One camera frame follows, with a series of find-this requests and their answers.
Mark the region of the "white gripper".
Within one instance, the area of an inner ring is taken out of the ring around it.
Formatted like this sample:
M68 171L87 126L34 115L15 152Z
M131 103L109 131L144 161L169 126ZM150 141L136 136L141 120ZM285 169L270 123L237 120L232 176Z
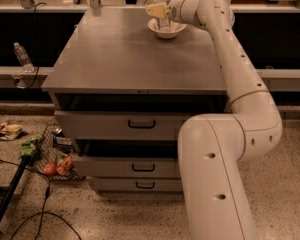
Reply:
M188 22L189 9L187 0L170 0L168 5L165 2L149 4L145 7L145 11L149 16L156 18L165 18L169 15L173 22Z

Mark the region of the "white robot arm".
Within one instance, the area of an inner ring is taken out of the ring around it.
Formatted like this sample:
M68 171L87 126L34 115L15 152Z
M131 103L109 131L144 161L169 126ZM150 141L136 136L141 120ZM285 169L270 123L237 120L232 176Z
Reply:
M178 162L192 240L259 240L238 163L270 152L282 121L273 98L233 33L225 0L170 0L146 12L207 31L228 96L225 114L188 119L178 136Z

